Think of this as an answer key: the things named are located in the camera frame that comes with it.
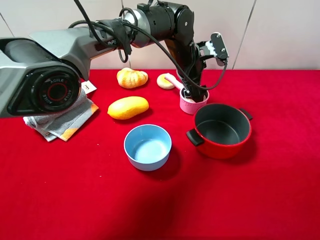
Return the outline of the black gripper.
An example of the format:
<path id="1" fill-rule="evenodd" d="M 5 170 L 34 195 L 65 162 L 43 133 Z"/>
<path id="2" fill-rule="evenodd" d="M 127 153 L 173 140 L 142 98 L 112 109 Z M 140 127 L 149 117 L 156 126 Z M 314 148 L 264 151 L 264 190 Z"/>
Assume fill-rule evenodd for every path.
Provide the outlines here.
<path id="1" fill-rule="evenodd" d="M 196 85 L 201 86 L 202 71 L 206 67 L 206 64 L 200 59 L 200 50 L 198 46 L 193 41 L 188 45 L 184 45 L 177 40 L 174 41 L 174 45 L 178 65 Z M 196 103 L 202 102 L 206 91 L 188 81 L 182 74 L 182 71 L 178 70 L 178 74 L 189 90 L 189 93 L 186 96 L 190 97 Z"/>

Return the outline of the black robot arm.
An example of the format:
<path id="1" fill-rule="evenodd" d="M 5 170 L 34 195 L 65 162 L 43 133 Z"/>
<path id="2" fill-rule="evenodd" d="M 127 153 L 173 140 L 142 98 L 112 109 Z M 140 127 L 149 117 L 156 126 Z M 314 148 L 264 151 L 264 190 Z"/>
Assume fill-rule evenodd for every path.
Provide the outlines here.
<path id="1" fill-rule="evenodd" d="M 40 116 L 70 108 L 89 78 L 92 59 L 118 50 L 126 62 L 132 47 L 161 46 L 177 68 L 186 96 L 206 96 L 206 66 L 194 43 L 194 13 L 183 4 L 158 1 L 123 8 L 119 17 L 0 40 L 0 116 Z"/>

